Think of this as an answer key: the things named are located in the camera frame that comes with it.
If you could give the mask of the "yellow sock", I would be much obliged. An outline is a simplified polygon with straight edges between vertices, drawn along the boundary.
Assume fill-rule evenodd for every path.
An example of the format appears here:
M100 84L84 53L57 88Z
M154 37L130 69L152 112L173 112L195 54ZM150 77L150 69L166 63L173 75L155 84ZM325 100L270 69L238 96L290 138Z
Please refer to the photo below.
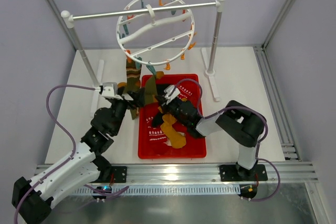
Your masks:
M163 124L172 126L176 123L176 118L171 114L167 113L162 116Z

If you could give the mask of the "olive orange sock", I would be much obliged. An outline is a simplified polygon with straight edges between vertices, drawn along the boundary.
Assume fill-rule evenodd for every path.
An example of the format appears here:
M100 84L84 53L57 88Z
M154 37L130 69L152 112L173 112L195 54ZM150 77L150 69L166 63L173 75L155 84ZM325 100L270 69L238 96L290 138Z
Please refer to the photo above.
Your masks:
M127 81L118 83L118 94L126 95L129 94L129 92L131 92L132 94L138 92L141 87L140 75L141 75L141 67L137 68L136 62L133 61L131 58L127 57L126 59ZM131 103L129 109L132 119L135 120L139 116L139 109L136 106L135 101L131 100L131 98L132 97L127 98L127 100Z

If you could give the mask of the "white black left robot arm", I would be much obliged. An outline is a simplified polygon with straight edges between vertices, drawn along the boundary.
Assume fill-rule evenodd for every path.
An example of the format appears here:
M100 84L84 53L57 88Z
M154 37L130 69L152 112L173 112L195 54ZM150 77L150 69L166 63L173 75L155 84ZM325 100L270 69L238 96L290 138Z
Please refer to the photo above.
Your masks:
M130 99L123 96L123 88L116 83L105 83L96 91L110 102L110 107L98 109L91 120L90 129L72 150L48 169L30 179L19 178L14 183L12 205L14 223L22 217L26 223L42 223L51 211L76 189L91 182L108 180L112 166L103 153L112 145L128 109L145 105L145 89L129 91Z

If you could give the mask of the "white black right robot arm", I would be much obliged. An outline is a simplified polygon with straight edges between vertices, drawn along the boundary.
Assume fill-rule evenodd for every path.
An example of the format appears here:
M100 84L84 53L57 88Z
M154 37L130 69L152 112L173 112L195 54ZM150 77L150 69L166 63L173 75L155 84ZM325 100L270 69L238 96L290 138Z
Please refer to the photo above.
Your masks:
M189 100L169 100L162 95L155 98L163 113L172 115L194 138L203 138L219 131L226 132L239 144L238 161L235 164L237 176L243 180L256 177L260 143L268 134L267 120L263 115L231 100L216 113L202 116L198 107Z

